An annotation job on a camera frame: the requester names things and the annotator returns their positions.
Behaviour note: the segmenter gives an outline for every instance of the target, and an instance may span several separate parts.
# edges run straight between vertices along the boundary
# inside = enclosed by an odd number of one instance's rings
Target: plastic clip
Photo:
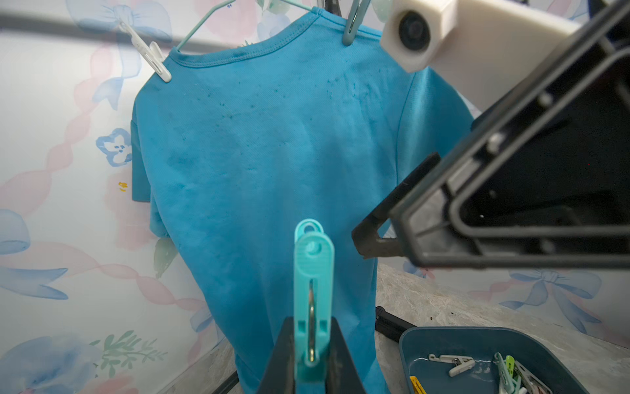
[[[505,356],[505,366],[508,369],[508,373],[510,377],[514,377],[514,362],[516,360],[512,356]]]
[[[142,55],[144,60],[146,60],[151,68],[155,70],[156,74],[162,78],[164,82],[170,82],[172,78],[171,73],[167,70],[164,64],[162,64],[164,57],[155,41],[151,42],[151,44],[147,46],[147,44],[140,38],[138,33],[136,33],[131,26],[122,21],[119,26],[123,32],[131,36],[131,44],[138,50],[138,52],[140,52],[140,55]]]
[[[326,379],[333,304],[335,246],[319,222],[295,227],[294,248],[295,381]]]
[[[343,30],[343,37],[341,38],[341,42],[345,46],[351,45],[354,41],[354,38],[357,35],[358,27],[361,23],[363,23],[363,18],[365,18],[367,6],[370,5],[370,0],[361,1],[361,5],[359,5],[359,1],[360,0],[352,1],[352,7],[350,8],[348,20],[346,21],[346,27]]]
[[[416,378],[415,376],[410,376],[409,379],[411,379],[411,385],[413,386],[413,394],[427,394],[425,388],[422,387],[422,385],[418,381],[418,378]]]
[[[517,379],[513,379],[510,376],[510,372],[505,365],[505,361],[503,360],[501,353],[495,353],[495,362],[499,369],[499,377],[501,378],[499,382],[499,394],[517,394],[518,389],[520,388],[520,376],[518,376]]]
[[[539,378],[536,378],[527,368],[523,367],[523,364],[516,361],[516,373],[523,379],[523,386],[527,389],[529,394],[553,394],[551,389],[547,387]]]
[[[440,357],[435,357],[435,354],[429,354],[429,360],[437,362],[446,362],[447,364],[455,364],[449,371],[449,376],[457,376],[462,372],[468,371],[474,367],[474,359],[468,356],[451,356],[443,354]]]

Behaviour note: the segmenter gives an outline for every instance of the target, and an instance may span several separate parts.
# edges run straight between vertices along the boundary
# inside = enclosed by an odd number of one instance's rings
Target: blue flower pattern
[[[73,335],[27,340],[0,359],[0,394],[78,393],[100,360],[100,350]]]
[[[131,161],[131,135],[125,129],[115,129],[109,136],[96,139],[96,147],[105,153],[112,167],[120,167]]]
[[[583,299],[592,299],[599,292],[602,280],[599,276],[585,271],[569,271],[559,273],[552,270],[511,270],[510,277],[522,282],[535,282],[525,301],[504,301],[500,303],[513,310],[523,305],[540,306],[547,302],[549,292],[547,283],[551,284],[551,294],[556,299],[563,315],[581,333],[587,333],[585,322],[601,323],[598,318],[588,314],[571,302],[564,291],[569,291]]]

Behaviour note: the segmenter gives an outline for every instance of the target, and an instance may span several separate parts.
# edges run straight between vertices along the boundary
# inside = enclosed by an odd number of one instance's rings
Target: wall
[[[532,3],[573,16],[585,1]],[[382,26],[389,2],[373,0],[365,24]],[[0,13],[83,30],[127,20],[166,51],[217,3],[4,0]],[[344,15],[350,4],[342,0]],[[194,40],[210,49],[247,45],[302,12],[237,0]],[[119,40],[111,31],[79,40],[0,30],[0,394],[157,393],[223,338],[173,244],[149,232],[149,207],[131,200],[129,120],[152,70]],[[627,274],[416,270],[404,259],[386,262],[629,343],[618,334],[629,323]]]

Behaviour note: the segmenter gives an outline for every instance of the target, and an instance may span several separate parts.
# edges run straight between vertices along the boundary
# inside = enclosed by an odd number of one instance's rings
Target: green leaf pattern
[[[134,334],[133,330],[125,332],[116,341],[114,341],[114,334],[108,335],[103,343],[103,355],[100,369],[104,370],[109,367],[108,375],[113,378],[116,375],[116,368],[133,369],[134,361],[138,361],[141,357],[142,361],[147,360],[164,360],[164,356],[167,352],[160,352],[153,348],[153,344],[158,340],[157,338],[148,341],[145,340],[138,348],[142,338],[138,338]],[[90,345],[98,345],[101,340],[95,340]]]
[[[156,249],[153,252],[153,269],[156,271],[156,279],[160,279],[177,254],[177,248],[171,238],[157,240]]]

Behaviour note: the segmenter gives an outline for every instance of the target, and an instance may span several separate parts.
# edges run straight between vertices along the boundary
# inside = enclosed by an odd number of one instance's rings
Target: white clip
[[[437,362],[446,362],[447,364],[455,364],[449,371],[449,376],[457,376],[462,372],[468,371],[474,367],[474,359],[468,356],[451,356],[443,354],[440,357],[435,357],[435,354],[429,354],[429,360]]]
[[[159,75],[164,82],[170,82],[172,78],[171,73],[164,64],[162,64],[164,57],[158,45],[155,42],[151,42],[150,47],[148,47],[138,33],[125,22],[120,22],[120,29],[131,36],[131,44],[140,52],[140,55],[142,55],[144,60],[155,70],[157,75]]]
[[[516,373],[521,377],[523,386],[530,394],[553,394],[551,389],[547,387],[539,378],[536,378],[527,368],[518,361],[514,362]]]

